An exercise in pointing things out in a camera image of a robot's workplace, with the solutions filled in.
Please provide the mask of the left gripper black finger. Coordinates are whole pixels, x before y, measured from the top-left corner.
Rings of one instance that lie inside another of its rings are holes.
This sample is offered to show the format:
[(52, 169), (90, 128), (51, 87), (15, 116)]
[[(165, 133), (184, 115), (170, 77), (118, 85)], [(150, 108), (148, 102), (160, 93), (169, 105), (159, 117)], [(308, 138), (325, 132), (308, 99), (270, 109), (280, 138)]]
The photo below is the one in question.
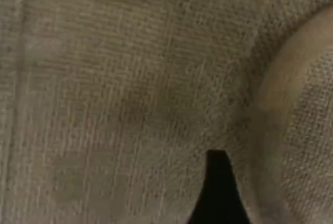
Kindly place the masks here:
[(203, 186), (188, 223), (250, 223), (224, 150), (208, 150), (206, 153)]

